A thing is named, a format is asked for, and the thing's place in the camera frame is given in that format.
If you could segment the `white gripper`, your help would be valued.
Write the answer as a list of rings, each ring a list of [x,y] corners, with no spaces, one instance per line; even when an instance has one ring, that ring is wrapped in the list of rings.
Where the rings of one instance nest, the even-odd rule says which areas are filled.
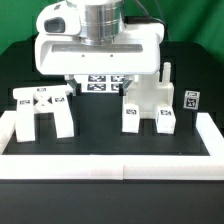
[[[65,75],[77,95],[73,75],[126,75],[125,96],[133,75],[160,68],[165,26],[150,18],[127,19],[121,4],[52,4],[36,22],[36,68],[44,75]]]

